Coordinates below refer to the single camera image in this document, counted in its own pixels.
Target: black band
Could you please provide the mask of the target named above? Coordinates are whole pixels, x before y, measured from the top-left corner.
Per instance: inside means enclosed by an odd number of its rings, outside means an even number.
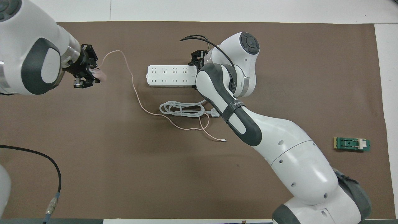
[[[228,106],[225,108],[224,112],[222,113],[221,117],[222,119],[227,122],[229,118],[232,116],[232,114],[235,112],[236,109],[238,109],[241,106],[245,106],[245,104],[236,99],[234,101],[231,101]]]

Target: power strip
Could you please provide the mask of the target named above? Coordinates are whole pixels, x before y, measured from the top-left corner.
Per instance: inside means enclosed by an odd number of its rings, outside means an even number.
[[[196,74],[194,65],[149,65],[146,80],[153,87],[190,87]]]

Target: charging cable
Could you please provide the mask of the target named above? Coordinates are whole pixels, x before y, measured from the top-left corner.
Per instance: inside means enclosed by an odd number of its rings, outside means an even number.
[[[216,109],[211,109],[211,111],[205,111],[202,103],[206,102],[206,100],[202,100],[198,103],[181,103],[177,101],[167,101],[164,104],[161,104],[159,110],[162,114],[171,114],[173,116],[184,116],[189,118],[198,118],[201,117],[204,113],[210,114],[210,116],[217,118],[220,114],[216,111]],[[186,107],[194,107],[198,106],[200,110],[184,110]]]

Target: white floor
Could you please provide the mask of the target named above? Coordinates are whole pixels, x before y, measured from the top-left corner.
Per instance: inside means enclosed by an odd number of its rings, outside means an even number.
[[[398,214],[398,121],[395,119],[398,111],[398,4],[392,0],[202,0],[199,4],[194,0],[32,1],[57,22],[160,20],[376,24],[384,116]]]

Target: metal connector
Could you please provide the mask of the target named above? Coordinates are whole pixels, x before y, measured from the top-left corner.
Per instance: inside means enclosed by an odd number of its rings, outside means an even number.
[[[58,198],[54,197],[51,201],[50,204],[47,208],[46,214],[50,214],[52,215],[55,211],[55,208],[57,207],[57,203],[58,203]]]

